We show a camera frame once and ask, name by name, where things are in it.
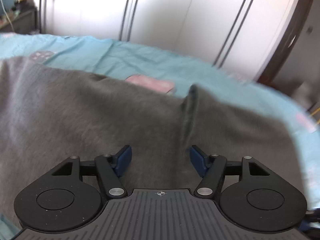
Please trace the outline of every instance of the blue gripper pad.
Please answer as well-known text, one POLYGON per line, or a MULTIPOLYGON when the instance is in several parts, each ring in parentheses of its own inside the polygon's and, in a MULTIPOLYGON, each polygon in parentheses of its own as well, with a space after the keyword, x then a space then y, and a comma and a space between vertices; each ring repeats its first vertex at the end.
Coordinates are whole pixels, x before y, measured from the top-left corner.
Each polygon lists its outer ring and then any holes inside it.
POLYGON ((193 146, 190 148, 190 160, 199 176, 203 178, 209 168, 205 165, 204 157, 193 146))
POLYGON ((127 146, 127 148, 118 157, 117 166, 113 168, 115 174, 118 177, 121 177, 123 175, 123 173, 129 166, 131 159, 132 159, 132 150, 130 146, 127 146))

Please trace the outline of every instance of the blanket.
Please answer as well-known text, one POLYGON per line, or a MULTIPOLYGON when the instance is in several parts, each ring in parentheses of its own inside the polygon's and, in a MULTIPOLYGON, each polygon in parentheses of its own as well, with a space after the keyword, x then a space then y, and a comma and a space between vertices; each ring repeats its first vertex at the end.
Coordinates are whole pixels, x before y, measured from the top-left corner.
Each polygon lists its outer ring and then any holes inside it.
POLYGON ((134 188, 190 188, 200 182, 189 147, 228 160, 252 156, 303 191, 284 125, 223 104, 193 85, 186 98, 82 71, 15 57, 0 61, 0 212, 17 226, 15 196, 71 155, 93 160, 132 147, 121 178, 134 188))

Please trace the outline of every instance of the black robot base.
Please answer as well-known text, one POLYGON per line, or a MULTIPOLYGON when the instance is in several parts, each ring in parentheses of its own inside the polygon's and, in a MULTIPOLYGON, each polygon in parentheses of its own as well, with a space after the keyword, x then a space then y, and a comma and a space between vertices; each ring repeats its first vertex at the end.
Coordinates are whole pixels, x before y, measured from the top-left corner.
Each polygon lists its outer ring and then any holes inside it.
POLYGON ((241 162, 206 155, 190 159, 203 178, 189 189, 135 189, 120 177, 130 146, 81 162, 72 156, 23 189, 14 202, 23 230, 17 240, 308 239, 296 228, 307 209, 301 192, 250 156, 241 162), (239 182, 221 192, 225 176, 239 182), (82 182, 96 176, 100 192, 82 182))

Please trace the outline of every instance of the white wardrobe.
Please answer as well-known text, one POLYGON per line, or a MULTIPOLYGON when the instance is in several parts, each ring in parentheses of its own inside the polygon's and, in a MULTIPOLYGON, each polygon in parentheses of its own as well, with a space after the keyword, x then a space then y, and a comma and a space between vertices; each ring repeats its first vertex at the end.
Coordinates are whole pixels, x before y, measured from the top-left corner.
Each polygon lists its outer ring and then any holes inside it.
POLYGON ((256 79, 281 40, 297 1, 47 0, 44 22, 50 34, 155 46, 256 79))

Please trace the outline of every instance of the circular pad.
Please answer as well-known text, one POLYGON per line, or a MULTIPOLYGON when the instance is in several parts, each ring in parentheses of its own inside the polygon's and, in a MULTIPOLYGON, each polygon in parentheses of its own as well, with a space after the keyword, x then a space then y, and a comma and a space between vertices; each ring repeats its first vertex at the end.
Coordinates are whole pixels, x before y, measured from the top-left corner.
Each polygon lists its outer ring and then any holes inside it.
POLYGON ((273 210, 282 206, 284 197, 271 189, 256 189, 247 195, 250 205, 262 210, 273 210))
POLYGON ((70 206, 75 196, 65 189, 50 189, 41 193, 37 198, 40 207, 48 210, 59 210, 70 206))
POLYGON ((301 192, 283 179, 269 176, 250 176, 227 187, 219 204, 232 222, 265 233, 299 225, 307 209, 301 192))

